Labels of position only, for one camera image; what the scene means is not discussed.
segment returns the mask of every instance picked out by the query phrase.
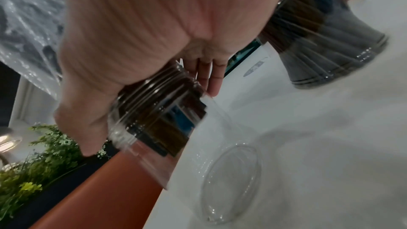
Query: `light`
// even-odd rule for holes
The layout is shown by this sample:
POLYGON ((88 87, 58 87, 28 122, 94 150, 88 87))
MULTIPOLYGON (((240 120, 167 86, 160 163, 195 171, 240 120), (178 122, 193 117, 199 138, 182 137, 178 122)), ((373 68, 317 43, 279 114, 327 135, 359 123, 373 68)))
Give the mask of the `light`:
POLYGON ((18 142, 20 142, 20 141, 10 141, 10 142, 7 142, 7 143, 5 143, 5 144, 2 144, 2 145, 0 145, 0 153, 1 152, 6 152, 6 151, 9 151, 9 150, 11 150, 12 148, 14 148, 15 146, 17 146, 17 143, 18 142))
POLYGON ((6 141, 7 138, 8 138, 8 135, 0 136, 0 143, 2 143, 3 141, 6 141))

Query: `clear plastic jar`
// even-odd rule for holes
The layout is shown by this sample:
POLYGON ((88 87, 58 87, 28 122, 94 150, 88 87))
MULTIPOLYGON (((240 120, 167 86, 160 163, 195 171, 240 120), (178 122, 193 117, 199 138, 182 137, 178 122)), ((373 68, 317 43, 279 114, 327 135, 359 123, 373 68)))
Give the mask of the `clear plastic jar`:
POLYGON ((230 118, 179 64, 126 87, 109 137, 201 220, 232 221, 249 206, 261 164, 230 118))

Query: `green plant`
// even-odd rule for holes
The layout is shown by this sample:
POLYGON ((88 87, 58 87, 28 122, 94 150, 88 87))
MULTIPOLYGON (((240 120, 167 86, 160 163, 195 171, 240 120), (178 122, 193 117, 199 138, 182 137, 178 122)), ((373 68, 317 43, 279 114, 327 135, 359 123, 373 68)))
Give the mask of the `green plant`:
MULTIPOLYGON (((0 170, 0 221, 13 218, 15 212, 43 188, 79 167, 83 160, 78 145, 61 133, 56 125, 31 128, 44 134, 30 145, 45 145, 45 151, 29 155, 24 162, 6 165, 0 170)), ((106 157, 106 145, 98 157, 106 157)))

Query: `plastic container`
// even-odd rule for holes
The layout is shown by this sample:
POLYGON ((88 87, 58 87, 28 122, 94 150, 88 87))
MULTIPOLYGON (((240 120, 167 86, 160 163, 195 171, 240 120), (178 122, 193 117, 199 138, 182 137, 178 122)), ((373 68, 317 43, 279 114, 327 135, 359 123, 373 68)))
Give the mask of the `plastic container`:
POLYGON ((232 221, 257 190, 256 149, 179 64, 126 87, 109 128, 117 147, 203 221, 232 221))
POLYGON ((310 88, 364 66, 388 37, 353 15, 347 0, 280 0, 262 31, 291 82, 310 88))

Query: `clear plastic cup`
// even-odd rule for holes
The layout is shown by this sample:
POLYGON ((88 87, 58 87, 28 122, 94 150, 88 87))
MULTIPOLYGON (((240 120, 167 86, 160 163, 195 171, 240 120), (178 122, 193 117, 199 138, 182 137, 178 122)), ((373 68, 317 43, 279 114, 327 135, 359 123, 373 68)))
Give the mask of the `clear plastic cup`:
POLYGON ((249 206, 261 164, 238 127, 179 64, 126 87, 109 137, 201 220, 232 221, 249 206))

